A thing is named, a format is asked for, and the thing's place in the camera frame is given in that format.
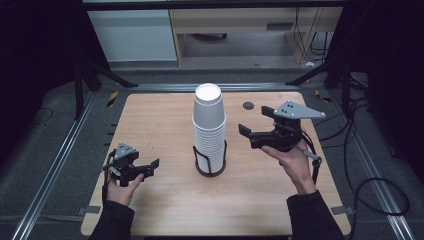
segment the cable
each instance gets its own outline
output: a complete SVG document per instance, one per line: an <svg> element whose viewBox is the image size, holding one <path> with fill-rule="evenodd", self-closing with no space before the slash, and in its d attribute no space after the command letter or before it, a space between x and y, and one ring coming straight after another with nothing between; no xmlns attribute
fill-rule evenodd
<svg viewBox="0 0 424 240"><path fill-rule="evenodd" d="M336 115L331 116L331 117L329 117L329 118L327 118L327 119L325 119L325 120L323 120L323 121L321 121L321 122L319 122L319 123L315 124L315 125L314 125L314 128L316 128L317 126L319 126L319 125L321 125L321 124L323 124L323 123L325 123L325 122L327 122L327 121L330 121L330 120L331 120L331 119L333 119L333 118L336 118L336 117L337 117L337 116L339 116L340 114L342 114L342 113L337 113Z"/></svg>
<svg viewBox="0 0 424 240"><path fill-rule="evenodd" d="M297 47L300 49L302 57L305 58L306 60L312 61L312 62L322 60L322 58L315 59L315 58L311 58L311 57L308 56L307 51L305 49L305 45L303 43L302 35L300 34L298 20L299 20L299 7L296 7L295 24L294 24L294 28L293 28L293 38L294 38L294 42L296 43ZM300 45L299 45L299 43L297 42L297 39L296 39L296 29L297 29L297 33L299 35L300 41L302 43L301 46L303 48L303 51L302 51L302 48L300 48Z"/></svg>
<svg viewBox="0 0 424 240"><path fill-rule="evenodd" d="M361 98L359 98L359 99L357 99L357 100L355 100L355 102L357 103L357 102L359 102L359 101L362 101L362 100L365 100L365 97L361 97ZM352 114L354 114L354 112L356 111L356 104L355 104L355 102L351 105L351 107L350 107L350 109L349 109L349 116L352 116ZM319 139L319 141L320 142L323 142L323 141L326 141L326 140L329 140L329 139L331 139L331 138L334 138L334 137L336 137L336 136L338 136L338 135L340 135L348 126L349 126L349 124L350 124L350 122L351 122L351 118L349 118L348 119L348 121L346 122L346 124L343 126L343 128L342 129L340 129L338 132L336 132L336 133L334 133L334 134L332 134L332 135L330 135L330 136L328 136L328 137L325 137L325 138L322 138L322 139Z"/></svg>
<svg viewBox="0 0 424 240"><path fill-rule="evenodd" d="M351 118L349 119L350 120L350 124L349 124L348 131L346 133L346 136L345 136L344 147L343 147L344 172L345 172L345 176L346 176L346 180L347 180L348 186L349 186L350 190L352 191L352 193L354 195L354 205L353 205L353 208L354 208L355 212L354 212L353 219L352 219L352 229L351 229L351 233L350 233L350 236L349 236L349 239L350 240L353 239L353 236L354 236L355 230L356 230L358 201L361 202L365 207L367 207L368 209L370 209L370 210L372 210L374 212L377 212L377 213L380 213L380 214L389 215L389 216L402 216L402 215L406 214L409 211L409 208L410 208L409 199L408 199L408 196L406 195L406 193L399 186L397 186L395 183L391 182L388 179L385 179L385 178L375 178L375 177L374 178L367 178L364 181L362 181L356 189L352 185L351 179L349 177L349 171L348 171L348 168L347 168L347 141L348 141L348 138L349 138L349 135L350 135L350 131L352 130L352 126L355 125L355 123L354 123L354 113L358 109L357 108L358 102L359 101L355 101L352 104L353 107L351 107L351 109L353 109L354 111L350 115L351 116ZM359 197L359 193L360 193L361 189L367 183L369 183L371 181L383 181L383 182L389 183L391 186L393 186L394 188L396 188L402 194L403 198L406 201L405 208L403 210L401 210L400 212L387 212L387 211L383 211L383 210L380 210L380 209L378 209L376 207L371 206L369 203L367 203L362 198L360 198Z"/></svg>

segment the floor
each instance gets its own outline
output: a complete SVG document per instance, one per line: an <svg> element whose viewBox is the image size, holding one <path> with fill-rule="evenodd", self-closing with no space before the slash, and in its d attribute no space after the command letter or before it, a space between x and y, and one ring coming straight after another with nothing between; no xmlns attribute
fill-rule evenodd
<svg viewBox="0 0 424 240"><path fill-rule="evenodd" d="M324 36L325 33L317 36L308 56L322 58ZM323 60L311 62L316 67ZM202 82L222 83L224 90L231 90L231 86L226 84L239 84L238 87L247 84L252 87L268 83L270 85L260 87L299 91L311 108L325 109L327 115L331 116L331 121L314 122L317 134L322 139L343 129L346 124L347 119L339 107L340 89L326 89L323 86L325 73L296 89L284 86L285 82L295 80L314 66L294 62L282 33L244 33L228 34L225 39L189 36L181 66L155 66L139 71L116 70L115 73L140 83L142 87L135 92L164 90L167 87L169 91L190 91L193 84ZM103 84L100 91L84 89L86 108L90 110L81 118L83 121L74 121L72 84L46 94L43 108L14 149L8 164L0 171L0 239L18 239L13 238L14 234L23 236L20 239L86 239L80 232L82 216L77 212L90 201L125 99L134 93L110 79L100 78ZM361 74L358 74L358 78L367 81L366 76ZM112 106L107 106L113 91L119 91L119 95ZM360 91L352 91L355 99L362 95ZM347 152L342 147L345 132L321 142L342 201L345 206L354 204L343 171L344 164L348 164L354 186L371 176L385 177L406 193L411 208L404 216L393 217L359 204L354 239L424 239L424 186L405 161L390 155L390 143L366 107L365 101L365 105L355 114L357 131L355 138L348 138ZM367 185L360 195L379 209L399 210L405 206L400 192L385 184Z"/></svg>

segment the aluminum rail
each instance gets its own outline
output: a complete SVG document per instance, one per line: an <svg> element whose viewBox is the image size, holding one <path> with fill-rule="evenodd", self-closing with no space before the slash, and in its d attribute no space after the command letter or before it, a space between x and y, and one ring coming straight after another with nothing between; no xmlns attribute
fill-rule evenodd
<svg viewBox="0 0 424 240"><path fill-rule="evenodd" d="M331 98L332 99L338 99L336 95L330 91ZM339 109L340 112L343 112L342 108L340 107L340 104L338 104L338 101L336 101L336 107ZM343 121L346 123L347 119L345 118L345 115L341 115L343 118ZM382 178L382 175L378 168L375 166L374 161L372 160L371 156L369 155L367 148L365 147L365 144L359 137L359 134L355 134L353 136L353 143L354 146L359 154L359 159L362 163L362 166L365 170L365 173L369 178L377 177ZM388 188L388 185L385 182L371 182L371 186L380 202L380 205L382 209L386 212L400 212L399 205L397 204L395 198L393 197L393 194L391 193L390 189ZM396 234L397 239L399 240L415 240L414 234L412 233L411 229L409 228L408 223L406 222L406 219L404 216L387 216L388 221L390 225L393 228L394 233Z"/></svg>
<svg viewBox="0 0 424 240"><path fill-rule="evenodd" d="M84 124L85 119L87 118L88 112L91 109L92 102L95 96L96 93L89 92L87 100L85 102L85 110L82 112L81 117L73 123L71 129L69 130L68 135L66 136L58 154L56 155L52 166L46 174L43 183L38 189L37 194L35 195L28 209L26 210L24 216L18 223L15 232L13 233L12 240L23 240L29 237L31 230L34 227L38 217L40 216L41 210L43 209L44 204L46 203L47 198L49 197L50 192L54 184L56 183L57 178L59 177L59 174L75 143L75 140L81 130L81 127Z"/></svg>
<svg viewBox="0 0 424 240"><path fill-rule="evenodd" d="M166 10L166 9L220 9L220 8L297 8L347 7L368 3L370 0L215 0L215 1L161 1L161 2L103 2L61 4L61 7L82 8L86 11Z"/></svg>

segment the white paper cup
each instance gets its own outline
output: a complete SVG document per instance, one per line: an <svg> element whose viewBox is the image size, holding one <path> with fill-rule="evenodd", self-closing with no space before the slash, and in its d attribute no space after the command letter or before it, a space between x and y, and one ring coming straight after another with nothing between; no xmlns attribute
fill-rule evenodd
<svg viewBox="0 0 424 240"><path fill-rule="evenodd" d="M225 120L221 89L212 83L196 88L193 122L202 129L215 129Z"/></svg>

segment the wooden table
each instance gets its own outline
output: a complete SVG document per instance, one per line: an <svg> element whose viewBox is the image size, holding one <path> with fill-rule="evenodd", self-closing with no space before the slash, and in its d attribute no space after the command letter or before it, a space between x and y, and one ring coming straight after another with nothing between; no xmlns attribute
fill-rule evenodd
<svg viewBox="0 0 424 240"><path fill-rule="evenodd" d="M193 154L194 93L133 94L127 99L111 152L120 142L136 147L136 166L160 158L155 176L136 190L130 207L136 216L131 228L141 236L271 236L291 235L286 199L296 190L277 160L238 132L241 123L252 131L271 131L273 120L261 106L277 108L286 100L305 104L297 92L224 92L227 115L227 166L213 178L200 175ZM243 103L253 102L253 110ZM315 129L309 119L302 126L323 158L317 188L329 207L341 206ZM101 206L103 175L99 176L91 206ZM87 213L81 231L90 235L99 214ZM334 216L342 232L350 232L345 214Z"/></svg>

